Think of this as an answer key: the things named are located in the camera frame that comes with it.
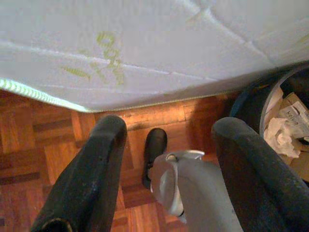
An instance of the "black shoe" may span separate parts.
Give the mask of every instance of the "black shoe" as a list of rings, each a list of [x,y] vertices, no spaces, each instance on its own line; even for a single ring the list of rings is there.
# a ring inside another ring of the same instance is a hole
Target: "black shoe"
[[[168,136],[163,129],[155,128],[152,129],[146,139],[145,143],[145,151],[144,151],[144,158],[145,158],[145,165],[144,165],[144,172],[143,172],[143,185],[150,189],[150,182],[151,180],[148,177],[148,171],[150,168],[153,167],[154,160],[158,156],[162,155],[167,147],[168,144]]]

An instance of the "crumpled paper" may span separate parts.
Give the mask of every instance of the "crumpled paper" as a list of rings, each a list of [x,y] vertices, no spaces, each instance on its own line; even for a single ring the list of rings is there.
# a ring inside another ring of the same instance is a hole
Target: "crumpled paper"
[[[285,118],[274,117],[264,131],[264,139],[278,154],[298,158],[300,150],[295,149],[292,142],[292,129]]]

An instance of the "parquet floor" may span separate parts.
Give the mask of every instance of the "parquet floor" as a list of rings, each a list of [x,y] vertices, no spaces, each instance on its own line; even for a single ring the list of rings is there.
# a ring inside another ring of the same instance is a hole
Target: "parquet floor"
[[[0,232],[29,230],[59,174],[107,114],[119,115],[128,128],[112,231],[186,231],[141,184],[146,135],[161,127],[168,151],[199,149],[216,162],[211,127],[236,96],[85,114],[0,91]]]

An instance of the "white tissue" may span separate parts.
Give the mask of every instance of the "white tissue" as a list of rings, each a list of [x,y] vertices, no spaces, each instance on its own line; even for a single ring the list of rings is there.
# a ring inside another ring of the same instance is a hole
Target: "white tissue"
[[[292,145],[292,133],[288,120],[285,118],[272,118],[268,128],[264,131],[264,139],[278,154],[298,158],[300,151]]]

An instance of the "foot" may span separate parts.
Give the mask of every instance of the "foot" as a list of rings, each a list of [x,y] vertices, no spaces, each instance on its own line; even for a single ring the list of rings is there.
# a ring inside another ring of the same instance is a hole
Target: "foot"
[[[155,128],[148,133],[145,143],[145,165],[142,179],[143,185],[148,189],[150,189],[151,182],[148,176],[149,169],[153,167],[155,158],[165,152],[167,144],[168,136],[163,129]]]

